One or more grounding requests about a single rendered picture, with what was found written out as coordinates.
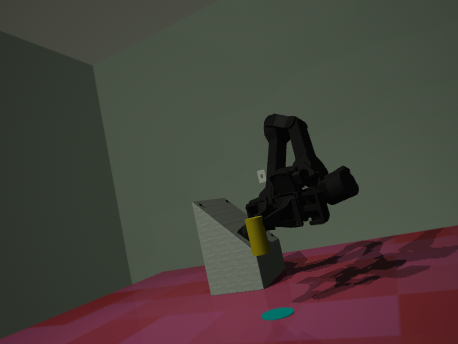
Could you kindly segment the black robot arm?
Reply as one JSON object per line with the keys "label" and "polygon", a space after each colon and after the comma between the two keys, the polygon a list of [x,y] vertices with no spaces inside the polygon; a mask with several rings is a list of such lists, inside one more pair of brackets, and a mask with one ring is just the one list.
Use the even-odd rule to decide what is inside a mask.
{"label": "black robot arm", "polygon": [[[335,205],[359,193],[359,186],[350,169],[341,166],[328,173],[315,155],[308,133],[308,125],[296,116],[269,115],[264,121],[264,135],[269,143],[266,187],[259,197],[249,201],[268,201],[319,189],[326,203]],[[286,146],[291,139],[295,162],[286,167]],[[308,188],[303,189],[305,186]],[[248,203],[248,204],[249,204]]]}

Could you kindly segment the yellow cylinder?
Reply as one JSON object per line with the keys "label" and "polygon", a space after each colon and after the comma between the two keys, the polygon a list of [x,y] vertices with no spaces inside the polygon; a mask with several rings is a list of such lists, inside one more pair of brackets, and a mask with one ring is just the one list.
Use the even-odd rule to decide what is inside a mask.
{"label": "yellow cylinder", "polygon": [[245,219],[253,256],[265,255],[271,252],[262,220],[262,216]]}

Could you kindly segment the cyan circle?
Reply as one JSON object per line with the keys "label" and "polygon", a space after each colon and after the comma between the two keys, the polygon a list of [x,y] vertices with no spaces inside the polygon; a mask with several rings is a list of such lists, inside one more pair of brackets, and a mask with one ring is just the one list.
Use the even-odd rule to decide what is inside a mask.
{"label": "cyan circle", "polygon": [[294,313],[294,309],[292,308],[278,308],[278,309],[273,309],[273,310],[270,310],[264,313],[261,316],[261,318],[263,320],[268,320],[268,321],[279,320],[279,319],[289,317],[293,313]]}

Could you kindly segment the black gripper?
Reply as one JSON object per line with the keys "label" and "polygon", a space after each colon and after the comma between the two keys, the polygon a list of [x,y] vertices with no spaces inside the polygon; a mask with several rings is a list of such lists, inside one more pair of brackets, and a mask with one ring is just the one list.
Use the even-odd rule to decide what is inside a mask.
{"label": "black gripper", "polygon": [[324,193],[316,189],[301,195],[299,199],[295,194],[276,198],[275,205],[263,200],[246,204],[248,218],[262,216],[266,231],[276,230],[275,227],[302,227],[308,218],[312,219],[310,225],[328,222],[330,213]]}

